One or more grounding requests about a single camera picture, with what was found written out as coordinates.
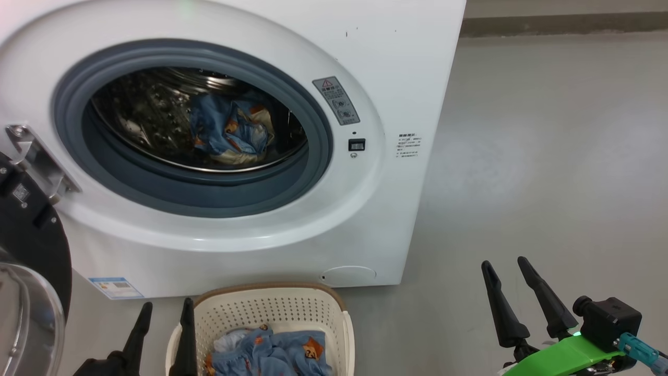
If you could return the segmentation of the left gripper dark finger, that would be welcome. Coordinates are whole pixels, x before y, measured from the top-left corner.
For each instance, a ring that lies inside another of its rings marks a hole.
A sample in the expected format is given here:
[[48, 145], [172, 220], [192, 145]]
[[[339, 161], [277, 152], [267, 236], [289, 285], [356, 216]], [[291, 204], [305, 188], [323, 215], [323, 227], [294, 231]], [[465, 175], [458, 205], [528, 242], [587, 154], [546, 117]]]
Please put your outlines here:
[[122, 375], [140, 375], [144, 338], [150, 329], [152, 310], [152, 302], [146, 302], [141, 307], [140, 314], [123, 349], [124, 366]]
[[182, 307], [178, 326], [179, 336], [172, 336], [169, 344], [169, 375], [198, 375], [196, 325], [194, 320], [194, 302], [186, 298]]

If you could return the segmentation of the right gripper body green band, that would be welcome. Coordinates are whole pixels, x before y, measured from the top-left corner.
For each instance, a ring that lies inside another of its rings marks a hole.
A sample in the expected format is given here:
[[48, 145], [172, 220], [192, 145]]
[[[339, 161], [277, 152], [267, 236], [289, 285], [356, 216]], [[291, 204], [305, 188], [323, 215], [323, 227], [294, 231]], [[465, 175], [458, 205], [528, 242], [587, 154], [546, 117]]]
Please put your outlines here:
[[599, 362], [625, 357], [613, 349], [605, 352], [584, 336], [571, 336], [528, 355], [512, 366], [499, 370], [499, 375], [571, 375]]

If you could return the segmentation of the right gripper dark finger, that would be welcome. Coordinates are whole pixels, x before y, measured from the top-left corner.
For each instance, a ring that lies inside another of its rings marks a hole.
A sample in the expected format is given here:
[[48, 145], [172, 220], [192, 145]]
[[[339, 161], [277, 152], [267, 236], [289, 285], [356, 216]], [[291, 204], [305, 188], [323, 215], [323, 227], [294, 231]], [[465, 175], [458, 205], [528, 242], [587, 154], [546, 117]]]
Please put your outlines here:
[[491, 262], [484, 260], [481, 270], [499, 345], [502, 348], [514, 348], [527, 344], [530, 333], [511, 309], [503, 293], [503, 284]]
[[530, 264], [527, 257], [520, 256], [517, 262], [525, 282], [534, 291], [541, 306], [547, 322], [546, 330], [550, 338], [563, 340], [572, 336], [570, 330], [578, 326], [577, 319]]

